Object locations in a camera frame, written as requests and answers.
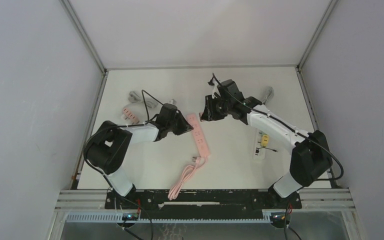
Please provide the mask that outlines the pink power strip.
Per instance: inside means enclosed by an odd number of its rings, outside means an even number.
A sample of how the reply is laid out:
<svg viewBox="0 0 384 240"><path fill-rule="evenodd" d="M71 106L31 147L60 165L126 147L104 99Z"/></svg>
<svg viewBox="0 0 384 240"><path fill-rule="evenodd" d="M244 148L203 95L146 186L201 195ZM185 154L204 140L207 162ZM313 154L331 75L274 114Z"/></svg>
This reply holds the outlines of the pink power strip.
<svg viewBox="0 0 384 240"><path fill-rule="evenodd" d="M193 127L191 130L192 137L195 145L202 158L208 158L210 156L210 149L205 139L204 132L201 128L200 121L195 113L188 114L186 116L187 122Z"/></svg>

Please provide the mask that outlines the white power strip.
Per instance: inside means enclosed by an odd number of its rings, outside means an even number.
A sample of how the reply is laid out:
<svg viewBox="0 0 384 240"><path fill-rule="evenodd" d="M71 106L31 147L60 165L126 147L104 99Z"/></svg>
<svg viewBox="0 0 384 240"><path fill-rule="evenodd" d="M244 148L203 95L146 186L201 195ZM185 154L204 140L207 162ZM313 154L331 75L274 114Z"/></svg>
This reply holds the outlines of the white power strip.
<svg viewBox="0 0 384 240"><path fill-rule="evenodd" d="M261 162L265 159L266 156L266 147L261 147L261 135L259 132L263 132L261 130L256 130L254 141L253 141L253 150L252 150L252 158L256 162Z"/></svg>
<svg viewBox="0 0 384 240"><path fill-rule="evenodd" d="M134 112L132 112L130 110L130 108L128 106L125 106L123 109L122 109L122 113L124 115L124 119L125 120L130 120L130 122L132 124L138 124L140 123L140 119L135 115Z"/></svg>

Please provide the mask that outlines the yellow plug adapter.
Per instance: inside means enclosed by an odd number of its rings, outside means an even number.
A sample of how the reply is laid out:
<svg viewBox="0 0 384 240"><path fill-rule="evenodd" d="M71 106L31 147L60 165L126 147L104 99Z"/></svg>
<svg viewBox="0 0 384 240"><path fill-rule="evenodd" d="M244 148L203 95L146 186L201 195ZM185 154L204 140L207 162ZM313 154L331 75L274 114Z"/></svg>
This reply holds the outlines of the yellow plug adapter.
<svg viewBox="0 0 384 240"><path fill-rule="evenodd" d="M270 137L267 134L263 134L261 136L260 146L263 148L267 147L269 144L269 141L270 141Z"/></svg>

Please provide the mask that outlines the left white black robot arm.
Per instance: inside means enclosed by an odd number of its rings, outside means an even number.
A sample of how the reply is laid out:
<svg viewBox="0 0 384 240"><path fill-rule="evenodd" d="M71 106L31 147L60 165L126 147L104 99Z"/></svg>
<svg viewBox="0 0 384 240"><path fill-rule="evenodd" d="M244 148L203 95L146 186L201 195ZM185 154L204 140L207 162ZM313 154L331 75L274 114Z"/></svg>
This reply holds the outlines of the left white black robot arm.
<svg viewBox="0 0 384 240"><path fill-rule="evenodd" d="M158 142L169 133L176 136L191 132L193 127L172 103L161 103L158 114L143 123L117 125L104 121L84 143L84 162L98 172L117 194L117 202L129 209L136 203L135 186L122 167L129 146L145 142Z"/></svg>

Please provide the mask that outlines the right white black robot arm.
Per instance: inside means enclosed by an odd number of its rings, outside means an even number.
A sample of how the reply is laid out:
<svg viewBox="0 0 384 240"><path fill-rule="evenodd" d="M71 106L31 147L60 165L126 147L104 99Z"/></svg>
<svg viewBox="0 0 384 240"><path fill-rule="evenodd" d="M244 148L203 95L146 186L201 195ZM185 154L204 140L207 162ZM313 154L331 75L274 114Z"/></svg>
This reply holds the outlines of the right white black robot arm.
<svg viewBox="0 0 384 240"><path fill-rule="evenodd" d="M208 84L213 87L213 91L211 95L205 97L200 120L212 122L231 116L278 141L290 154L288 172L268 189L269 203L273 207L282 208L288 203L292 193L314 182L323 181L320 176L329 170L333 163L340 169L339 176L333 179L343 177L344 167L330 151L323 132L320 130L309 132L286 122L257 98L244 97L232 79L219 81L213 75Z"/></svg>

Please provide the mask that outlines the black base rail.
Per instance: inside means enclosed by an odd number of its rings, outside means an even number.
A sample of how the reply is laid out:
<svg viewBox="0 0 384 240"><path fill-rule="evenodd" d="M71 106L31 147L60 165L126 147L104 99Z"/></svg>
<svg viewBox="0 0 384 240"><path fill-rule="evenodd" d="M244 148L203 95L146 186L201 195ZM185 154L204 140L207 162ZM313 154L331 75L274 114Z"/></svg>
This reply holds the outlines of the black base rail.
<svg viewBox="0 0 384 240"><path fill-rule="evenodd" d="M281 198L267 189L187 189L182 190L174 200L168 198L168 193L167 189L138 189L121 198L108 191L104 208L132 210L148 219L258 217L263 211L302 208L298 193Z"/></svg>

